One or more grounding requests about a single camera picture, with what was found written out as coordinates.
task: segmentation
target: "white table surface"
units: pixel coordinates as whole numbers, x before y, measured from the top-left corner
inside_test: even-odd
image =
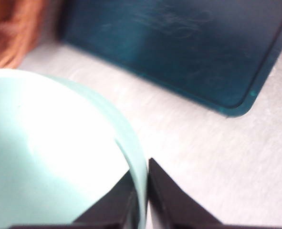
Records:
[[[71,79],[111,101],[146,158],[222,222],[282,226],[282,53],[251,110],[227,118],[59,43],[52,32],[58,6],[50,7],[41,42],[19,69]]]

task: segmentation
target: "orange fabric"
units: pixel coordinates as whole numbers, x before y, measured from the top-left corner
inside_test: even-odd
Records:
[[[16,68],[35,46],[46,0],[14,0],[10,18],[0,21],[0,68]]]

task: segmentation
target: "blurry object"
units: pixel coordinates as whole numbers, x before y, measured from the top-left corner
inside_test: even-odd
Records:
[[[16,68],[35,47],[47,0],[0,0],[0,68]]]
[[[64,41],[229,116],[251,108],[282,50],[282,0],[66,4]]]

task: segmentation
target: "light blue cup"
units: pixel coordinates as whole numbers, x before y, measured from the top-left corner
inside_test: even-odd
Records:
[[[71,223],[128,168],[143,229],[146,161],[126,119],[78,83],[0,69],[0,228]]]

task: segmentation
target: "black plastic piece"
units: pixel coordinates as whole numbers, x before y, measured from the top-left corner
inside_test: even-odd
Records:
[[[148,197],[155,229],[277,229],[222,224],[182,191],[154,159],[149,160]]]
[[[238,116],[282,50],[282,0],[68,0],[60,30],[63,41]]]
[[[22,225],[10,229],[136,229],[137,194],[130,172],[97,203],[68,225]]]

